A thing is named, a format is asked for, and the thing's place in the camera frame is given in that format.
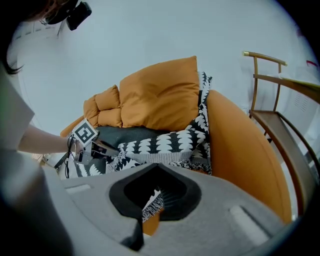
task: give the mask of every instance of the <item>wooden armrest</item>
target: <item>wooden armrest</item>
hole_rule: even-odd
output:
[[[281,59],[270,57],[270,56],[263,55],[263,54],[256,53],[256,52],[243,51],[242,54],[243,54],[243,56],[257,57],[259,59],[263,59],[263,60],[279,63],[279,64],[284,65],[284,66],[288,65],[285,61],[283,61]]]
[[[286,79],[281,79],[278,77],[273,77],[273,76],[263,75],[263,74],[254,74],[253,78],[269,81],[272,83],[276,83],[276,84],[288,87],[299,93],[302,93],[303,95],[308,96],[310,99],[320,104],[320,87],[305,86],[301,83],[292,82]]]
[[[306,211],[317,186],[316,180],[311,174],[310,167],[306,162],[304,155],[302,154],[297,142],[292,137],[290,131],[287,129],[282,120],[283,116],[280,113],[254,110],[250,111],[250,114],[258,121],[263,129],[266,130],[276,147],[279,149],[293,181],[297,199],[298,214],[302,215]],[[310,150],[311,147],[304,139],[303,142],[307,144],[307,148]],[[319,164],[317,158],[315,158],[315,161],[315,165],[318,168]]]

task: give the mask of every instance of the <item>gray plastic surface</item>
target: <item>gray plastic surface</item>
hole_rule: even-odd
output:
[[[3,223],[6,225],[3,233],[6,234],[12,225],[8,232],[10,238],[10,234],[20,232],[20,227],[24,229],[22,234],[30,234],[28,239],[34,239],[53,255],[70,255],[70,239],[55,211],[40,164],[25,154],[0,150],[0,166],[1,201],[11,208],[9,214],[12,218]],[[51,168],[51,172],[57,176],[55,169]],[[3,220],[7,220],[6,212],[1,212]]]
[[[64,180],[63,184],[55,173],[45,172],[52,200],[70,235],[75,255],[137,254],[119,244],[133,234],[137,221],[119,214],[109,199],[109,190],[116,181],[146,166],[148,164],[106,175]],[[201,201],[184,219],[161,221],[155,234],[138,252],[140,255],[235,256],[249,252],[255,245],[230,214],[234,206],[244,209],[269,237],[283,227],[270,209],[232,183],[185,168],[166,166],[195,181],[201,189]],[[90,189],[70,195],[64,189],[77,186]]]
[[[231,207],[242,207],[268,233],[275,235],[283,224],[265,205],[232,183],[185,168],[166,165],[195,181],[202,198],[195,210],[179,221],[161,221],[156,233],[145,242],[142,254],[235,256],[254,248],[231,216]]]

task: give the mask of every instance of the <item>black plastic part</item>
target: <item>black plastic part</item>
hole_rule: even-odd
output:
[[[82,162],[83,156],[84,156],[84,152],[80,152],[79,158],[78,158],[78,161],[79,161],[79,162]]]
[[[65,20],[74,10],[77,5],[78,0],[69,0],[67,3],[62,5],[58,11],[58,13],[53,16],[46,18],[46,22],[50,25],[57,24]]]
[[[133,236],[122,241],[132,250],[138,251],[144,244],[142,209],[158,187],[164,208],[160,213],[160,221],[185,218],[201,200],[202,193],[197,183],[163,164],[153,163],[114,183],[109,191],[110,201],[121,215],[138,221]]]
[[[81,2],[66,19],[66,23],[71,31],[77,27],[91,15],[92,10],[86,2]]]

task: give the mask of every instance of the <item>orange cushion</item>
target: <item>orange cushion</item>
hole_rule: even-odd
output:
[[[291,222],[287,182],[266,137],[226,97],[211,90],[207,98],[212,175],[237,185]]]
[[[95,102],[100,111],[120,107],[119,90],[116,85],[95,96]]]
[[[89,123],[94,127],[98,126],[99,109],[95,101],[96,95],[93,95],[83,103],[83,116],[87,118]]]
[[[198,115],[197,57],[148,66],[120,82],[123,127],[181,131]]]
[[[98,115],[99,126],[122,127],[121,108],[102,110]]]

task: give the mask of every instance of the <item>black and white blanket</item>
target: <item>black and white blanket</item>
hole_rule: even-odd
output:
[[[121,143],[118,156],[93,159],[88,165],[76,163],[78,177],[118,172],[146,163],[163,163],[201,170],[212,174],[210,157],[207,97],[211,89],[211,76],[199,72],[198,116],[181,131],[173,131],[156,137]],[[163,207],[159,194],[143,210],[143,221]]]

